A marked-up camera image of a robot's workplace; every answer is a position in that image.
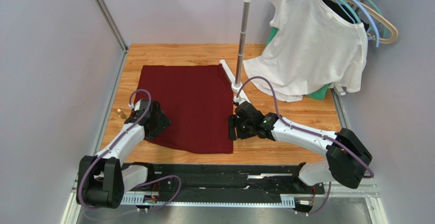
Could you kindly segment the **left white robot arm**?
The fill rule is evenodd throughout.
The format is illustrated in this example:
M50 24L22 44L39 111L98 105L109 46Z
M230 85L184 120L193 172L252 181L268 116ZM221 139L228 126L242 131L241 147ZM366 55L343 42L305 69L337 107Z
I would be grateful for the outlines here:
M103 150L81 159L77 203L89 208L116 209L125 192L155 180L153 164L134 162L127 167L123 164L140 142L153 140L170 124L158 101L140 99L133 104L119 134Z

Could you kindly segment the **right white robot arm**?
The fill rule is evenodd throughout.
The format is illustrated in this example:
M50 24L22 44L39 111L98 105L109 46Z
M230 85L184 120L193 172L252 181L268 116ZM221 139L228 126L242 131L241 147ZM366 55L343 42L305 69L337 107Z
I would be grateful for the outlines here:
M324 160L301 163L293 174L307 186L337 181L356 189L362 179L373 177L369 165L373 159L356 134L347 128L324 131L295 123L276 113L262 114L249 102L243 102L228 117L229 139L252 137L291 143L312 151Z

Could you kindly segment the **dark red cloth napkin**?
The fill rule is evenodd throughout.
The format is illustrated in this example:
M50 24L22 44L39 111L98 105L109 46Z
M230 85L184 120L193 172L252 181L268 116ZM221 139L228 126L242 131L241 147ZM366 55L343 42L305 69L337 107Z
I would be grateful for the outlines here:
M233 153L233 91L222 65L145 65L137 88L146 89L171 121L150 143L195 154Z

